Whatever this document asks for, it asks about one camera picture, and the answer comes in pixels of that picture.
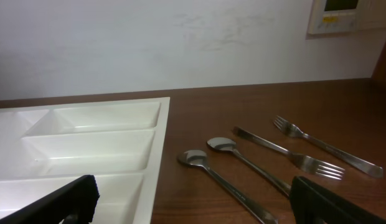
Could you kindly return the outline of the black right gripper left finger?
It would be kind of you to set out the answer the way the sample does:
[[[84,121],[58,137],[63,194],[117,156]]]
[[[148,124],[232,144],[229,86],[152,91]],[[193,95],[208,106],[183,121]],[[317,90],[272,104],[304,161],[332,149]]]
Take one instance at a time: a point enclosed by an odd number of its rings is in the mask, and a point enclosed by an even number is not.
[[[89,224],[100,194],[94,175],[83,175],[26,207],[0,219],[0,224]]]

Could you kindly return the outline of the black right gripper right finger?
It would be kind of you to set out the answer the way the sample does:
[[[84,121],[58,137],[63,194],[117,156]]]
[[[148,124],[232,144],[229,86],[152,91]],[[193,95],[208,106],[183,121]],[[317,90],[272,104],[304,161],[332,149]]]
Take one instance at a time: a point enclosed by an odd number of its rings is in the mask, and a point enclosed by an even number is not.
[[[383,218],[303,176],[293,178],[289,202],[296,224],[386,224]]]

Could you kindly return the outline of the steel fork tines down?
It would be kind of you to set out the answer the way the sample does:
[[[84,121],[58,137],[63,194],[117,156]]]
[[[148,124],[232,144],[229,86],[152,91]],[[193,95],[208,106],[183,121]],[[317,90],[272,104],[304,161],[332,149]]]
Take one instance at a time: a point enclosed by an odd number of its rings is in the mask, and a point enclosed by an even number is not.
[[[289,151],[237,126],[233,128],[233,133],[242,139],[246,139],[247,141],[253,142],[259,146],[267,147],[268,149],[272,149],[283,154],[293,165],[304,172],[335,180],[342,180],[343,178],[345,169],[339,166],[335,166],[304,154]]]

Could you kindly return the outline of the steel fork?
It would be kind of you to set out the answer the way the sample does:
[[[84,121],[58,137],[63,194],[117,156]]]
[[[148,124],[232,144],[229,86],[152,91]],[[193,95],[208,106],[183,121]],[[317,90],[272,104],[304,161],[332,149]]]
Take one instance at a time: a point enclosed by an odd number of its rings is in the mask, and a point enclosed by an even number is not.
[[[288,120],[280,116],[277,116],[273,123],[283,134],[288,137],[304,139],[371,177],[379,179],[384,177],[384,170],[382,167],[349,154],[346,151],[340,150],[315,137],[312,137],[311,135],[300,130],[297,125],[290,123]]]

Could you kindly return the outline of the steel spoon tray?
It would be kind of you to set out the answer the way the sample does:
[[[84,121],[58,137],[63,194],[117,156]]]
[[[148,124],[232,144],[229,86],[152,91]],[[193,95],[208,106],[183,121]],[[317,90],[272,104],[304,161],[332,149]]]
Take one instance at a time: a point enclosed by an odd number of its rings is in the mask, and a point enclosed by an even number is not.
[[[278,219],[268,210],[244,195],[239,189],[226,181],[208,164],[206,152],[198,149],[188,150],[177,155],[179,163],[189,167],[200,167],[208,173],[221,187],[232,195],[258,222],[262,224],[278,224]]]

